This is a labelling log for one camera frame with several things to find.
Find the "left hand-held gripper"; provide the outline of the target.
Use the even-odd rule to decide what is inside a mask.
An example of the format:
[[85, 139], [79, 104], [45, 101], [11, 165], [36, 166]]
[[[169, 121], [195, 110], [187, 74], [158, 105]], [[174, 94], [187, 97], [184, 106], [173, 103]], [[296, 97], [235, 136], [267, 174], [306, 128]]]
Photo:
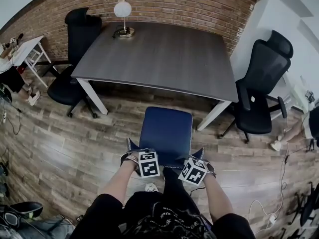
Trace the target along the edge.
[[128, 156], [135, 156], [139, 160], [139, 166], [135, 172], [142, 178], [160, 176], [158, 155], [153, 148], [143, 148], [143, 151], [129, 151], [121, 156], [121, 164]]

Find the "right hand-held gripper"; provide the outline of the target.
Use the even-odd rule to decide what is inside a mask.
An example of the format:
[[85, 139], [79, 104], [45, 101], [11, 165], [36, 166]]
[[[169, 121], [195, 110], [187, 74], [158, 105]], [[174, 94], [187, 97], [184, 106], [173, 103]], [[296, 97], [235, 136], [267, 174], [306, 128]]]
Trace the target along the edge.
[[207, 174], [216, 178], [215, 169], [208, 160], [198, 159], [191, 155], [181, 155], [175, 159], [176, 162], [185, 162], [186, 160], [187, 162], [178, 176], [179, 180], [199, 185]]

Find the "person's left hand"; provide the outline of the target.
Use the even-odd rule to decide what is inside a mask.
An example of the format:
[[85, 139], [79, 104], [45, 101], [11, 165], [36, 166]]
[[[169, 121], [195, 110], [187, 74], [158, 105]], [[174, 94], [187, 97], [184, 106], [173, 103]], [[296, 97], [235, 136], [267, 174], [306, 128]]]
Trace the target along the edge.
[[131, 161], [133, 163], [134, 170], [136, 170], [139, 166], [139, 160], [135, 156], [128, 156], [124, 159], [124, 161]]

